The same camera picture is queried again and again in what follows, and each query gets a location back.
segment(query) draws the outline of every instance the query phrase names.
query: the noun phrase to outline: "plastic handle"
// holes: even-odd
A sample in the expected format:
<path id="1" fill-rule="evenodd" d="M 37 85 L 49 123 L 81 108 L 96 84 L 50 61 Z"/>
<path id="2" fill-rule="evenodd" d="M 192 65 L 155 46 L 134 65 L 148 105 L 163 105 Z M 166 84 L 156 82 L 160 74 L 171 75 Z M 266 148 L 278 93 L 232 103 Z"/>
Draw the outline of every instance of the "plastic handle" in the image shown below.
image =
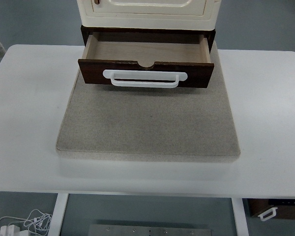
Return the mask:
<path id="1" fill-rule="evenodd" d="M 266 221 L 268 219 L 271 219 L 273 217 L 276 216 L 276 209 L 277 207 L 272 207 L 269 210 L 266 210 L 265 212 L 261 213 L 260 215 L 258 215 L 258 217 L 260 217 L 261 221 Z"/>
<path id="2" fill-rule="evenodd" d="M 144 88 L 167 88 L 178 86 L 179 81 L 185 81 L 188 75 L 185 72 L 167 71 L 140 71 L 140 70 L 104 70 L 103 76 L 110 79 L 112 84 L 120 87 L 144 87 Z"/>

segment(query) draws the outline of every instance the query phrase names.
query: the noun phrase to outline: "gray felt mat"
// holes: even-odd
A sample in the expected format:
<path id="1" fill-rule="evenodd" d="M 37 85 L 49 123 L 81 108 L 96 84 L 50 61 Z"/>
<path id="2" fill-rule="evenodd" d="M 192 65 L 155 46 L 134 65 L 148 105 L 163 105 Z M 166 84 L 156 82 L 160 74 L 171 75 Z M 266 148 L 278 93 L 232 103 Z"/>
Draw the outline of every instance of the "gray felt mat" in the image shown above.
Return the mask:
<path id="1" fill-rule="evenodd" d="M 85 84 L 81 73 L 59 132 L 62 157 L 130 161 L 232 161 L 239 154 L 214 43 L 208 88 Z"/>

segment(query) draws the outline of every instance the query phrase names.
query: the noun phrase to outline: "tabletop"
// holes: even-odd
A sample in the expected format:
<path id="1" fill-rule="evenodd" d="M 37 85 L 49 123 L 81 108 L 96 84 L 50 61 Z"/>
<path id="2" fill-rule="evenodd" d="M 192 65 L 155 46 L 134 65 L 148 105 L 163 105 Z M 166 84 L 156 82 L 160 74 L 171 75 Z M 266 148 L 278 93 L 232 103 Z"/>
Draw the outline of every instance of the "tabletop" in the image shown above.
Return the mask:
<path id="1" fill-rule="evenodd" d="M 8 49 L 0 63 L 0 191 L 295 198 L 294 52 L 219 50 L 240 157 L 178 163 L 58 156 L 83 49 Z"/>

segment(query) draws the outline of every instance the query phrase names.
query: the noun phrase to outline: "gray floor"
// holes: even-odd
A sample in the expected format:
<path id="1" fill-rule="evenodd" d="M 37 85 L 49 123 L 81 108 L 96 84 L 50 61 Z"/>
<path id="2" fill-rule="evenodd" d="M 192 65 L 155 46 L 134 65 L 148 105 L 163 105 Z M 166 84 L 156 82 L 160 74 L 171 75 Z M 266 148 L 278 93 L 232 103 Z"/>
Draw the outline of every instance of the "gray floor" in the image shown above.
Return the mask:
<path id="1" fill-rule="evenodd" d="M 6 49 L 14 44 L 82 45 L 80 25 L 75 0 L 0 0 L 0 41 Z M 223 0 L 216 31 L 219 49 L 295 51 L 295 0 Z M 0 211 L 10 209 L 8 199 L 14 196 L 0 198 Z M 263 224 L 248 217 L 248 227 L 251 236 L 295 236 L 295 221 Z"/>
<path id="2" fill-rule="evenodd" d="M 225 198 L 70 195 L 61 236 L 86 236 L 91 224 L 209 229 L 236 236 L 232 201 Z"/>

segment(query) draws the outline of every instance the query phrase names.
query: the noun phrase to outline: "white cable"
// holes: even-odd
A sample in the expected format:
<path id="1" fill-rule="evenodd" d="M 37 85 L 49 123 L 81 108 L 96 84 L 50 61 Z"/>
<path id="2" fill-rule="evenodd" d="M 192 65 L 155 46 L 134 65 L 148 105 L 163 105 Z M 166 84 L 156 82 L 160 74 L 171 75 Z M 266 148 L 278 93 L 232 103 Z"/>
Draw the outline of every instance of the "white cable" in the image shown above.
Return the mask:
<path id="1" fill-rule="evenodd" d="M 30 216 L 32 215 L 34 211 L 38 211 L 41 214 L 41 216 L 30 220 Z M 45 236 L 47 235 L 49 231 L 51 218 L 52 218 L 51 214 L 42 213 L 40 210 L 34 209 L 30 212 L 28 218 L 25 220 L 23 225 L 27 227 L 28 231 L 30 231 L 32 234 L 41 235 L 37 233 L 37 231 L 40 231 L 40 232 L 45 232 L 45 234 L 42 235 L 42 236 Z"/>
<path id="2" fill-rule="evenodd" d="M 32 213 L 34 211 L 38 211 L 41 216 L 39 217 L 35 217 L 33 219 L 30 219 L 30 216 L 32 215 Z M 0 218 L 0 221 L 4 218 L 11 218 L 11 219 L 16 219 L 16 220 L 20 220 L 20 221 L 14 221 L 14 222 L 10 222 L 7 225 L 7 229 L 9 228 L 9 226 L 12 223 L 21 223 L 23 222 L 24 227 L 27 227 L 28 231 L 32 234 L 35 235 L 40 235 L 40 236 L 46 236 L 48 231 L 49 231 L 49 227 L 50 227 L 50 222 L 51 222 L 51 218 L 53 215 L 51 214 L 47 214 L 47 213 L 42 213 L 40 210 L 38 209 L 34 209 L 30 212 L 29 216 L 27 217 L 27 219 L 23 219 L 23 218 L 18 218 L 18 217 L 13 217 L 13 216 L 3 216 Z"/>
<path id="3" fill-rule="evenodd" d="M 13 216 L 3 216 L 3 217 L 0 218 L 0 221 L 2 219 L 5 219 L 5 218 L 15 219 L 15 220 L 26 220 L 26 219 L 23 219 L 23 218 L 18 218 L 18 217 L 13 217 Z"/>

